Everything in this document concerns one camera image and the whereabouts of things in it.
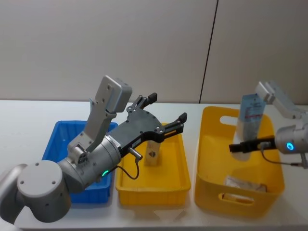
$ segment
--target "yellow plastic bin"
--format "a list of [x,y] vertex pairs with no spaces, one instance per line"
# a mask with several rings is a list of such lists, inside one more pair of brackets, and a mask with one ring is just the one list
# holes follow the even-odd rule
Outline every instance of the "yellow plastic bin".
[[[147,142],[136,151],[143,156]],[[183,205],[191,187],[187,169],[182,135],[170,137],[162,142],[156,166],[145,166],[139,162],[140,174],[130,179],[121,169],[116,170],[116,189],[122,205]],[[125,156],[120,165],[130,175],[137,173],[135,157]]]
[[[266,214],[284,191],[282,167],[263,159],[260,151],[252,152],[248,161],[232,157],[229,144],[233,142],[236,126],[220,122],[222,116],[238,117],[239,110],[223,107],[206,107],[203,110],[195,202],[204,209],[221,213],[258,218]],[[263,115],[258,137],[274,135],[270,119]],[[280,161],[277,150],[268,150],[268,159]],[[257,192],[224,185],[227,176],[253,183],[265,184],[267,192]],[[231,200],[224,195],[239,195],[251,200]]]

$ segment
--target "gray wall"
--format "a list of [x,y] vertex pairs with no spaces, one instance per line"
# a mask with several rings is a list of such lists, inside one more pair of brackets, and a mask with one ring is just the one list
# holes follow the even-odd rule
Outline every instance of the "gray wall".
[[308,1],[219,0],[203,103],[237,103],[274,79],[308,103]]
[[110,75],[160,102],[238,103],[275,79],[308,103],[308,1],[219,0],[206,66],[216,3],[2,0],[0,99],[87,100]]

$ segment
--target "robotic arm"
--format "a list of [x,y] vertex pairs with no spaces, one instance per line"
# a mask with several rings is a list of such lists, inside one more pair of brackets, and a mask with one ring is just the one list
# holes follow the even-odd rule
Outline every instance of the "robotic arm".
[[0,181],[0,222],[8,230],[18,230],[14,225],[18,214],[28,206],[42,222],[61,219],[69,210],[69,193],[80,193],[102,173],[113,171],[127,154],[142,159],[135,148],[144,141],[158,143],[182,133],[187,114],[174,122],[162,125],[151,113],[144,110],[156,102],[157,94],[139,96],[127,108],[128,117],[117,128],[107,132],[116,113],[123,112],[132,88],[120,79],[105,76],[99,86],[92,110],[84,130],[68,145],[68,156],[58,163],[41,160],[32,165],[19,165]]
[[248,153],[261,148],[278,149],[283,154],[300,154],[302,162],[290,165],[308,168],[305,155],[308,152],[308,112],[296,107],[274,81],[259,82],[256,93],[266,103],[273,104],[283,117],[294,119],[295,124],[278,129],[275,138],[231,144],[230,151]]

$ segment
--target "blue plastic bin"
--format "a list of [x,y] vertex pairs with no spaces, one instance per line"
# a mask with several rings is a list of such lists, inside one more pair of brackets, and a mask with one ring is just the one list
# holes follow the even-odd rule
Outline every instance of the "blue plastic bin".
[[[59,162],[67,157],[67,145],[86,125],[86,121],[59,121],[55,124],[46,147],[43,160]],[[110,123],[109,130],[117,127],[117,123]],[[71,193],[72,203],[107,203],[110,196],[112,174],[108,174],[99,183],[93,183],[83,192]]]

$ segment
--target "table surface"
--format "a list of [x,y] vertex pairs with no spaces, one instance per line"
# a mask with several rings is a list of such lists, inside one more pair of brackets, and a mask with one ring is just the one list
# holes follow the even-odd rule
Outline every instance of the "table surface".
[[[146,108],[162,122],[172,122],[181,113],[187,112],[188,119],[183,133],[187,165],[192,188],[183,207],[123,207],[119,203],[117,190],[113,187],[112,196],[106,205],[72,205],[67,215],[54,223],[36,220],[30,209],[25,207],[15,224],[22,229],[78,229],[103,230],[109,228],[136,229],[137,227],[193,228],[206,230],[288,230],[308,228],[308,170],[283,166],[285,191],[269,213],[261,219],[247,219],[226,216],[204,211],[194,203],[197,148],[202,111],[207,106],[239,108],[231,104],[185,104],[154,103]],[[46,102],[46,101],[0,101],[0,149],[2,161],[0,169],[20,163],[31,164],[42,158],[54,124],[59,120],[86,120],[90,112],[87,102]],[[272,118],[275,130],[293,124],[284,119],[271,105],[265,114]],[[121,123],[127,113],[119,113],[114,119]],[[298,155],[282,155],[283,161],[299,161]]]

